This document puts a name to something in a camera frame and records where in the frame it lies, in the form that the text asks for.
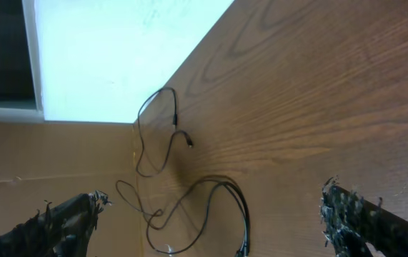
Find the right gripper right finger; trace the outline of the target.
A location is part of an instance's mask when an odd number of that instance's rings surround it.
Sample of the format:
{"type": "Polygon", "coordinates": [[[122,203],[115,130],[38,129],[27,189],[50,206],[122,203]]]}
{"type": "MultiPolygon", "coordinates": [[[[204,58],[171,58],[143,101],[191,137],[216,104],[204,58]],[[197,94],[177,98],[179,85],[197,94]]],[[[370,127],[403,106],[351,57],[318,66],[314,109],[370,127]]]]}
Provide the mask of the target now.
{"type": "Polygon", "coordinates": [[[331,177],[322,187],[320,216],[326,242],[336,256],[372,256],[368,244],[384,256],[408,256],[408,221],[348,191],[331,177]]]}

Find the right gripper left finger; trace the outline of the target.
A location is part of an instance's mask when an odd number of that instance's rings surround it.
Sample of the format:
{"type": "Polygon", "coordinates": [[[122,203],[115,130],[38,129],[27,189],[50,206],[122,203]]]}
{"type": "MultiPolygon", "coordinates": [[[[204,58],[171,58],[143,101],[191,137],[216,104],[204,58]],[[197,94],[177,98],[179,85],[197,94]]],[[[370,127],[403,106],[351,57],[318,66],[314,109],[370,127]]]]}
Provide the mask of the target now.
{"type": "Polygon", "coordinates": [[[0,236],[0,257],[85,257],[99,214],[111,201],[102,191],[80,193],[38,212],[0,236]]]}

